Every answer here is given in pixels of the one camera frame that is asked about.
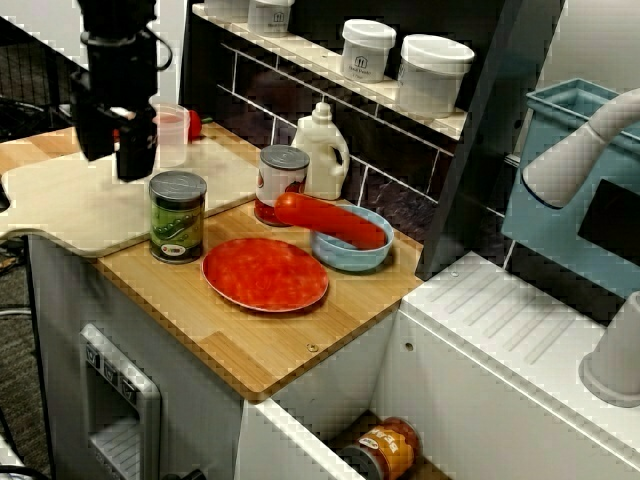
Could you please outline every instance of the wooden shelf edge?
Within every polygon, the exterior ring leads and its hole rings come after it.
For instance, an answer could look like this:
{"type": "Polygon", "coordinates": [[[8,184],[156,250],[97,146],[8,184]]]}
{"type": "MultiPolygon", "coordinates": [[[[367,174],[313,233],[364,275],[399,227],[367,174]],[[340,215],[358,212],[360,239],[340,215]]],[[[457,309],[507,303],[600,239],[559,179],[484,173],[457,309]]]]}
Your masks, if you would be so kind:
{"type": "Polygon", "coordinates": [[[340,73],[341,55],[310,42],[305,38],[290,33],[284,37],[261,37],[249,31],[246,23],[229,23],[217,17],[207,15],[204,4],[193,5],[192,11],[200,18],[234,35],[244,38],[254,45],[275,53],[300,67],[320,75],[327,80],[331,80],[352,92],[362,95],[379,105],[387,107],[455,141],[460,140],[460,134],[462,133],[462,128],[467,118],[467,113],[460,109],[456,109],[456,112],[447,118],[425,120],[414,113],[398,108],[395,102],[398,90],[398,82],[396,80],[385,77],[383,82],[373,84],[364,84],[349,80],[340,73]],[[313,52],[313,57],[308,55],[309,52],[313,52]]]}

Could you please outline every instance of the wooden countertop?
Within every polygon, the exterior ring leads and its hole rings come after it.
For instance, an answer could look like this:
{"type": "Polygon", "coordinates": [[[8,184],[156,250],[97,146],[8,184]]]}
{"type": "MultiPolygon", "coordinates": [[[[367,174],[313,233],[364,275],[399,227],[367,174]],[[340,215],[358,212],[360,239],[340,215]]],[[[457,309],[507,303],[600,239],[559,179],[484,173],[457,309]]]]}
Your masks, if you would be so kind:
{"type": "MultiPolygon", "coordinates": [[[[217,125],[203,133],[256,164],[259,150],[217,125]]],[[[78,151],[73,130],[0,144],[0,173],[78,151]]],[[[234,238],[283,240],[307,252],[309,232],[268,227],[253,202],[205,220],[205,251],[234,238]]],[[[421,245],[396,232],[385,263],[374,273],[347,274],[325,267],[329,289],[304,310],[269,314],[239,307],[203,279],[202,261],[169,265],[153,258],[149,242],[97,259],[96,268],[138,303],[194,355],[250,401],[262,401],[393,310],[422,282],[414,271],[421,245]]]]}

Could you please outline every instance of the gray dispenser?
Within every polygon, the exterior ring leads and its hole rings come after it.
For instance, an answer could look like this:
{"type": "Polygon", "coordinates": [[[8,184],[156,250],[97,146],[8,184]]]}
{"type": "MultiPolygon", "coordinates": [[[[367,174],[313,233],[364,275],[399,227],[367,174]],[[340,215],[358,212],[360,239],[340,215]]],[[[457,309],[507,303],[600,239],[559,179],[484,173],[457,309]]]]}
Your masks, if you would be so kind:
{"type": "Polygon", "coordinates": [[[94,325],[80,334],[89,448],[117,480],[157,480],[160,392],[94,325]]]}

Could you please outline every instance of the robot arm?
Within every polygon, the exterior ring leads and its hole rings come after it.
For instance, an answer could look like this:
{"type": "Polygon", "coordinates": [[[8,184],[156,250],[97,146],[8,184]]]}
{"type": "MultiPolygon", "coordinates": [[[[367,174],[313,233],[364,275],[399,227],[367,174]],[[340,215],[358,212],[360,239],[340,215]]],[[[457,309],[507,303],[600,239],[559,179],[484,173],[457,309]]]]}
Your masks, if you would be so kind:
{"type": "Polygon", "coordinates": [[[171,49],[146,25],[156,19],[156,0],[78,0],[84,20],[80,39],[87,47],[89,72],[71,76],[71,112],[78,141],[89,161],[114,151],[113,130],[120,133],[118,178],[146,177],[156,153],[156,112],[149,99],[158,91],[157,72],[171,64],[171,49]],[[156,41],[169,49],[157,66],[156,41]],[[124,108],[124,118],[111,111],[124,108]]]}

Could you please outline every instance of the detergent bottle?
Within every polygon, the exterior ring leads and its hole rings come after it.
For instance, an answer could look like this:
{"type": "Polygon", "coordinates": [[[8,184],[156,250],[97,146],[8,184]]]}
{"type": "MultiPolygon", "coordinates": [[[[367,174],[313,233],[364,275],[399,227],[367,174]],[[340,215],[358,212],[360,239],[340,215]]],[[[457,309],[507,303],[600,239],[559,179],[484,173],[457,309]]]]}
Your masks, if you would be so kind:
{"type": "Polygon", "coordinates": [[[331,121],[329,104],[318,103],[310,117],[298,120],[291,146],[310,158],[304,194],[324,200],[339,198],[349,171],[349,147],[331,121]]]}

